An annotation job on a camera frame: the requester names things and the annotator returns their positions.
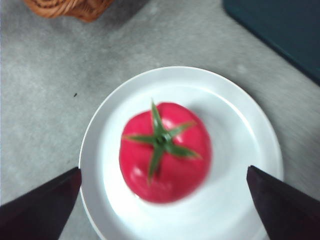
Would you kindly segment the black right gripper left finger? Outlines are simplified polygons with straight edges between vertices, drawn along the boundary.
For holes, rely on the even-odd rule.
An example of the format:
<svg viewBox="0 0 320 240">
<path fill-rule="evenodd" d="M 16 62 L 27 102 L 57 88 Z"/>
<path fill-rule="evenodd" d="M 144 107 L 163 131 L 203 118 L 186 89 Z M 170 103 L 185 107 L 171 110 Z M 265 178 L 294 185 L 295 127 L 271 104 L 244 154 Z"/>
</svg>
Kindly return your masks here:
<svg viewBox="0 0 320 240">
<path fill-rule="evenodd" d="M 2 240 L 57 240 L 73 209 L 82 184 L 74 167 L 0 207 Z"/>
</svg>

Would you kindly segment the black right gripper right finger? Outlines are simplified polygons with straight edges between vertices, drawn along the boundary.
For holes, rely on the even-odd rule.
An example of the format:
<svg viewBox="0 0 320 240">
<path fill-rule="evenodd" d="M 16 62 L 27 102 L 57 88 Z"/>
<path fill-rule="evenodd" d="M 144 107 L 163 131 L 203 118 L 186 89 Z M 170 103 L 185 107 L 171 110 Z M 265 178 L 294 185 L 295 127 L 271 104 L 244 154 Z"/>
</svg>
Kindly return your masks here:
<svg viewBox="0 0 320 240">
<path fill-rule="evenodd" d="M 246 181 L 271 240 L 318 240 L 320 201 L 251 165 Z"/>
</svg>

